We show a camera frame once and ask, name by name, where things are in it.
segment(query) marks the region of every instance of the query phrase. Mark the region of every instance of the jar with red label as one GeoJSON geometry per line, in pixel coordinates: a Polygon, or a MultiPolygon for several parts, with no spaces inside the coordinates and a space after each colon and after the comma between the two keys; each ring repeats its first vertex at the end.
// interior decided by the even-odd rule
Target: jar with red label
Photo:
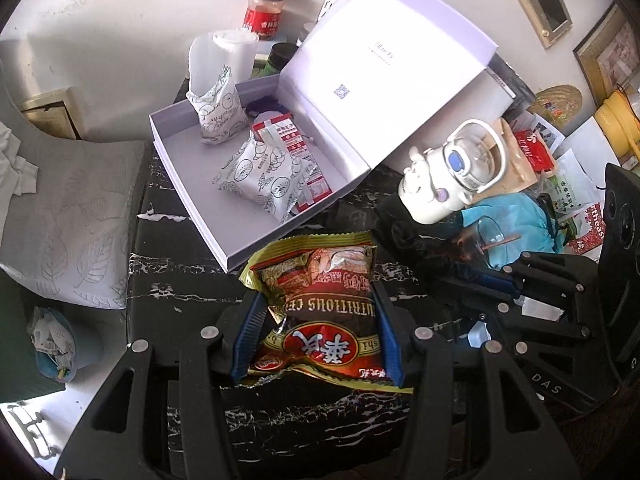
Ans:
{"type": "Polygon", "coordinates": [[[249,0],[242,28],[270,40],[278,31],[283,6],[283,0],[249,0]]]}

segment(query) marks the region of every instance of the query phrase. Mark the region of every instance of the trash can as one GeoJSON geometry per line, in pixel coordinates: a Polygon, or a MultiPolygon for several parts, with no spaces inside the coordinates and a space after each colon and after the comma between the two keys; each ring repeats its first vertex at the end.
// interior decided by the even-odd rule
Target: trash can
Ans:
{"type": "Polygon", "coordinates": [[[74,340],[74,345],[76,346],[76,355],[71,361],[70,370],[68,370],[62,378],[59,378],[59,370],[51,357],[44,352],[36,350],[35,355],[38,370],[45,377],[55,379],[60,383],[68,383],[76,376],[76,372],[80,368],[85,368],[97,363],[102,358],[104,351],[102,339],[100,338],[98,331],[92,326],[77,321],[71,324],[66,320],[65,316],[63,316],[61,312],[50,308],[43,310],[48,311],[57,320],[57,322],[69,330],[69,333],[74,340]]]}

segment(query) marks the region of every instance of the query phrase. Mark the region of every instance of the white floor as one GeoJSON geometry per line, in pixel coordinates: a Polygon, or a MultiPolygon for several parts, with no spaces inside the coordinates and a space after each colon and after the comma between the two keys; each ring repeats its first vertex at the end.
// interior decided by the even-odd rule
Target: white floor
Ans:
{"type": "MultiPolygon", "coordinates": [[[[32,417],[35,412],[42,414],[45,420],[39,423],[38,427],[47,439],[47,443],[50,446],[56,446],[59,450],[65,447],[85,408],[113,370],[127,344],[124,310],[101,310],[68,305],[64,313],[71,324],[74,320],[82,320],[85,324],[97,328],[102,337],[104,355],[96,364],[78,370],[75,378],[67,383],[64,391],[27,400],[24,405],[24,409],[32,417]]],[[[5,416],[7,415],[5,404],[0,405],[0,410],[5,416]]],[[[36,462],[53,473],[59,457],[58,454],[48,460],[36,459],[36,462]]]]}

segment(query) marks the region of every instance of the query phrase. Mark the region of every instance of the qr code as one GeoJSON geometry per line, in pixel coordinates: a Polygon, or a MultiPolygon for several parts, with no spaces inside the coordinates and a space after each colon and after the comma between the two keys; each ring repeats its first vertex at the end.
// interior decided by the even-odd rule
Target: qr code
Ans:
{"type": "Polygon", "coordinates": [[[345,85],[340,85],[334,90],[334,94],[336,94],[340,99],[347,97],[348,93],[349,89],[345,85]]]}

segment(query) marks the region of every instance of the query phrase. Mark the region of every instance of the box lid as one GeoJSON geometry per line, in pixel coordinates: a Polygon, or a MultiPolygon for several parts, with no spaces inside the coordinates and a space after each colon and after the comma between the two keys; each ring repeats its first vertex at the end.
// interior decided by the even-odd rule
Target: box lid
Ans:
{"type": "Polygon", "coordinates": [[[488,65],[497,45],[440,0],[351,0],[285,78],[370,168],[488,65]]]}

